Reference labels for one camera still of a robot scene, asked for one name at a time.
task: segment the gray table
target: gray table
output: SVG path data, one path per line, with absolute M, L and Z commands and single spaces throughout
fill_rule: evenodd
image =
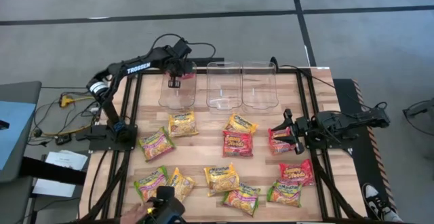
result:
M 0 100 L 36 104 L 40 91 L 40 81 L 0 85 Z M 0 217 L 2 223 L 15 223 L 26 212 L 33 178 L 31 176 L 18 178 L 18 174 L 31 126 L 32 120 L 30 119 L 6 161 L 5 167 L 0 170 Z

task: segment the clear plastic container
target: clear plastic container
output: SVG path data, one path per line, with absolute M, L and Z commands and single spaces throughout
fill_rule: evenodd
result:
M 245 62 L 242 71 L 243 111 L 245 113 L 272 113 L 279 104 L 275 64 Z
M 185 111 L 193 108 L 196 99 L 196 64 L 193 63 L 193 72 L 177 77 L 181 86 L 179 88 L 169 88 L 170 76 L 163 74 L 161 83 L 161 95 L 158 103 L 165 107 L 168 113 Z
M 232 112 L 241 106 L 241 66 L 238 62 L 208 64 L 206 98 L 211 112 Z

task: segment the ramen noodle packet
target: ramen noodle packet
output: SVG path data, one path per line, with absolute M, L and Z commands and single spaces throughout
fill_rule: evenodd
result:
M 310 159 L 303 160 L 301 165 L 280 165 L 280 177 L 291 181 L 302 183 L 303 186 L 315 184 L 312 173 L 312 163 Z
M 296 145 L 291 145 L 289 143 L 285 143 L 283 141 L 279 141 L 275 139 L 280 136 L 289 136 L 290 134 L 291 134 L 291 130 L 289 127 L 274 132 L 272 132 L 271 129 L 269 129 L 269 146 L 270 146 L 271 153 L 273 155 L 285 153 L 294 150 L 296 148 Z
M 229 117 L 229 121 L 226 123 L 223 130 L 229 132 L 244 132 L 253 134 L 257 127 L 258 124 L 250 123 L 236 113 L 233 113 Z
M 134 181 L 134 187 L 143 202 L 148 201 L 150 197 L 157 196 L 157 188 L 159 186 L 166 186 L 167 184 L 167 170 L 164 166 L 160 166 L 156 171 L 152 172 L 149 176 Z
M 175 188 L 175 197 L 182 202 L 190 194 L 190 191 L 195 186 L 195 182 L 190 177 L 182 176 L 178 167 L 176 167 L 167 185 Z
M 267 194 L 267 201 L 301 207 L 301 183 L 285 179 L 276 180 Z
M 223 135 L 223 156 L 253 156 L 253 142 L 250 133 L 223 131 Z
M 255 189 L 240 183 L 238 189 L 225 193 L 223 204 L 238 208 L 253 216 L 258 207 L 259 191 L 259 188 Z
M 198 134 L 198 131 L 193 111 L 169 115 L 170 136 L 192 136 L 196 134 Z
M 154 135 L 146 139 L 140 139 L 138 143 L 143 150 L 146 162 L 175 149 L 175 145 L 170 140 L 164 127 L 158 129 Z
M 229 166 L 206 167 L 203 170 L 209 188 L 209 197 L 215 193 L 238 189 L 239 177 L 232 163 Z

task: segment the blue object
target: blue object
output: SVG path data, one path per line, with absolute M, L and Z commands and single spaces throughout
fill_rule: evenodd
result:
M 5 166 L 35 107 L 35 104 L 26 102 L 0 101 L 0 119 L 9 123 L 8 129 L 0 130 L 0 170 Z

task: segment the human hand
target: human hand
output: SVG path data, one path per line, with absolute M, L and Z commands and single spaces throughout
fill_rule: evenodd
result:
M 148 213 L 148 209 L 152 208 L 153 205 L 152 202 L 135 204 L 131 210 L 122 215 L 120 224 L 136 224 Z

